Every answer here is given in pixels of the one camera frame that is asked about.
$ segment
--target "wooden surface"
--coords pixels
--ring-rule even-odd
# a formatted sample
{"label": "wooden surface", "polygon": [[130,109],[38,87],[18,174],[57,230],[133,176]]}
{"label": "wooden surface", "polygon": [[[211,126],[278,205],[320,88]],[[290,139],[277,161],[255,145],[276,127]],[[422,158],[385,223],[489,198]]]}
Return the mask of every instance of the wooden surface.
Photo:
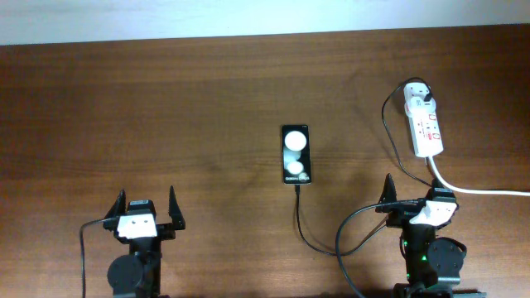
{"label": "wooden surface", "polygon": [[[529,40],[530,26],[491,26],[0,47],[0,292],[79,296],[80,225],[122,188],[153,199],[165,222],[174,185],[187,229],[162,244],[164,294],[350,294],[336,259],[297,235],[280,126],[310,126],[314,182],[301,210],[313,243],[331,246],[388,172],[400,199],[426,193],[398,169],[380,119],[413,75],[438,102],[449,182],[528,189]],[[388,106],[389,125],[406,167],[430,180],[402,102]],[[529,199],[458,199],[440,235],[469,248],[460,288],[530,296]],[[354,221],[344,246],[381,218]],[[347,258],[361,288],[406,281],[398,236],[388,228]],[[100,227],[85,239],[88,297],[109,297],[108,265],[127,248]]]}

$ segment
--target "white cable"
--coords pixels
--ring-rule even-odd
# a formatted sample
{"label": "white cable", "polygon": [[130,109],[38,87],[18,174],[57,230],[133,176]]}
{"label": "white cable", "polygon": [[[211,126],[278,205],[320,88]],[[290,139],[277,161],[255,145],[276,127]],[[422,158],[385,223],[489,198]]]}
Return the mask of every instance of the white cable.
{"label": "white cable", "polygon": [[460,187],[456,187],[453,185],[450,185],[445,181],[441,175],[438,169],[436,168],[436,165],[434,163],[434,159],[432,156],[428,157],[429,164],[431,165],[431,169],[434,172],[434,175],[436,178],[448,189],[453,191],[458,191],[465,194],[474,194],[474,195],[522,195],[522,196],[530,196],[530,192],[523,192],[523,191],[512,191],[512,190],[467,190],[467,189],[461,189]]}

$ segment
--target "smartphone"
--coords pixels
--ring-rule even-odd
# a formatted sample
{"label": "smartphone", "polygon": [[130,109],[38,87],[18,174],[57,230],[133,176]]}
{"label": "smartphone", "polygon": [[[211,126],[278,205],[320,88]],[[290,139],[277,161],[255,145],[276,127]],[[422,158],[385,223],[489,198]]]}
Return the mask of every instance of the smartphone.
{"label": "smartphone", "polygon": [[282,126],[283,183],[311,183],[311,155],[307,125]]}

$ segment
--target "power strip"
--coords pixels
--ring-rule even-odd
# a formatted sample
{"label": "power strip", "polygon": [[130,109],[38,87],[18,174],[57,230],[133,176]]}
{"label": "power strip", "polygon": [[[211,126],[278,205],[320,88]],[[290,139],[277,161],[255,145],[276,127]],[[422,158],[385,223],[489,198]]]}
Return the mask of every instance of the power strip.
{"label": "power strip", "polygon": [[418,157],[440,154],[443,150],[436,116],[436,101],[424,101],[429,89],[423,83],[405,85],[405,113],[411,127],[414,153]]}

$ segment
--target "wall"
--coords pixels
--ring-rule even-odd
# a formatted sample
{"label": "wall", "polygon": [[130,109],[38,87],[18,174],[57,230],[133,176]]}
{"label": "wall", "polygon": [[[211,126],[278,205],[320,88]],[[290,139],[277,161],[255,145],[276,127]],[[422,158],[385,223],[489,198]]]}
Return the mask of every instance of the wall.
{"label": "wall", "polygon": [[528,0],[0,0],[0,44],[530,22]]}

